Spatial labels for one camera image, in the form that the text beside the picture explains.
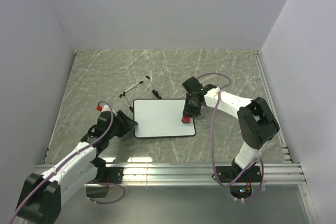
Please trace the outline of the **red black eraser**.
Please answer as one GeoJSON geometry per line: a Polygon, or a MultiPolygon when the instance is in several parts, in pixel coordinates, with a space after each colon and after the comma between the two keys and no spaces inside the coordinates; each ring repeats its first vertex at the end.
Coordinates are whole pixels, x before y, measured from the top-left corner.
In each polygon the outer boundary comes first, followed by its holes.
{"type": "Polygon", "coordinates": [[[190,121],[191,121],[191,119],[190,119],[189,116],[183,116],[183,117],[182,117],[182,122],[183,122],[183,123],[187,123],[187,124],[189,124],[190,121]]]}

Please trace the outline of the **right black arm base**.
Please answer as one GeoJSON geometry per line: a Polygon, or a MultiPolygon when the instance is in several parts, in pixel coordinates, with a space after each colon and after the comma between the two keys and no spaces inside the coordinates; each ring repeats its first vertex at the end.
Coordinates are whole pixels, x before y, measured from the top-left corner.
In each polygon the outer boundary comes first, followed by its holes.
{"type": "MultiPolygon", "coordinates": [[[[217,176],[221,183],[230,183],[234,180],[242,169],[237,166],[216,166],[217,176]]],[[[259,166],[252,166],[246,170],[237,180],[237,183],[258,183],[261,181],[261,170],[259,166]]]]}

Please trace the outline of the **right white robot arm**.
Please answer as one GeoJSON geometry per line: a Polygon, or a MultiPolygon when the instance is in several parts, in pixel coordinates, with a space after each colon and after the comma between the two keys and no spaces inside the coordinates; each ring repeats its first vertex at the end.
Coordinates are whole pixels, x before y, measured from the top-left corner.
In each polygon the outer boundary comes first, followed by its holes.
{"type": "Polygon", "coordinates": [[[249,167],[257,162],[263,146],[280,130],[266,100],[261,97],[242,98],[213,84],[203,86],[195,77],[184,81],[182,87],[186,91],[183,123],[188,124],[198,117],[203,106],[214,109],[212,123],[218,110],[238,120],[244,143],[233,160],[232,177],[238,182],[245,181],[250,176],[249,167]]]}

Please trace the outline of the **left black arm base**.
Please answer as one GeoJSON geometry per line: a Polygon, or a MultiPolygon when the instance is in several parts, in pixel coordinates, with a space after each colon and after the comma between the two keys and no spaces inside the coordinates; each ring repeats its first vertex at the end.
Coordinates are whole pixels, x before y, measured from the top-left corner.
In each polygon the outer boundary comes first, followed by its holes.
{"type": "Polygon", "coordinates": [[[102,170],[101,182],[121,184],[123,180],[124,168],[119,166],[108,166],[102,170]]]}

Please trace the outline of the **white whiteboard black frame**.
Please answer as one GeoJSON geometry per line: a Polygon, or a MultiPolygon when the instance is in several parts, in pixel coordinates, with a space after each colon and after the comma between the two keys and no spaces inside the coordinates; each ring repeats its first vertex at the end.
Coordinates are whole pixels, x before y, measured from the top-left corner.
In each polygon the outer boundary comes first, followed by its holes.
{"type": "Polygon", "coordinates": [[[136,138],[174,138],[196,135],[193,120],[182,122],[184,99],[135,99],[133,119],[136,138]]]}

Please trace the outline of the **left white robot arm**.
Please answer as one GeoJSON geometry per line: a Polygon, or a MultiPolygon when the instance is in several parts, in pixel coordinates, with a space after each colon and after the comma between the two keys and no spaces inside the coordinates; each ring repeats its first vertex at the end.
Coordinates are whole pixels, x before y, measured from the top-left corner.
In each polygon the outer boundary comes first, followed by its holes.
{"type": "Polygon", "coordinates": [[[77,146],[59,163],[24,181],[14,215],[30,223],[54,223],[62,206],[85,184],[122,187],[123,167],[108,168],[99,155],[109,141],[131,132],[137,122],[121,110],[101,112],[77,146]]]}

